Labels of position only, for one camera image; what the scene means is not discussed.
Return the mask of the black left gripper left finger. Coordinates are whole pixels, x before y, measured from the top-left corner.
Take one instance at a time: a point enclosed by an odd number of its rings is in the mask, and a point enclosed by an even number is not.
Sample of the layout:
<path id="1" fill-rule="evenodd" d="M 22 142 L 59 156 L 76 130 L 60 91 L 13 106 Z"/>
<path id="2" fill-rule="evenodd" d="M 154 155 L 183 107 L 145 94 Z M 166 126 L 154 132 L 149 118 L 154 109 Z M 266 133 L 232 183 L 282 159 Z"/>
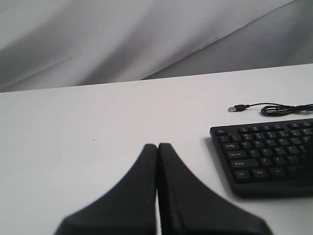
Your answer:
<path id="1" fill-rule="evenodd" d="M 144 145 L 125 176 L 105 195 L 65 217 L 57 235 L 154 235 L 157 147 Z"/>

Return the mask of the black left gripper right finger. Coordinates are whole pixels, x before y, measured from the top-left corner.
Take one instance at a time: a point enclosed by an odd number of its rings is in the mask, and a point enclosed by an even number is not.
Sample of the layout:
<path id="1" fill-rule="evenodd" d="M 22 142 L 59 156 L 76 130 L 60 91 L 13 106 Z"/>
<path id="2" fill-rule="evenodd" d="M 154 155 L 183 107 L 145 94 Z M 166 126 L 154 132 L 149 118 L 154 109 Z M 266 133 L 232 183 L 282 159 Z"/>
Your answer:
<path id="1" fill-rule="evenodd" d="M 203 184 L 169 143 L 158 147 L 157 194 L 164 235 L 270 235 L 266 222 Z"/>

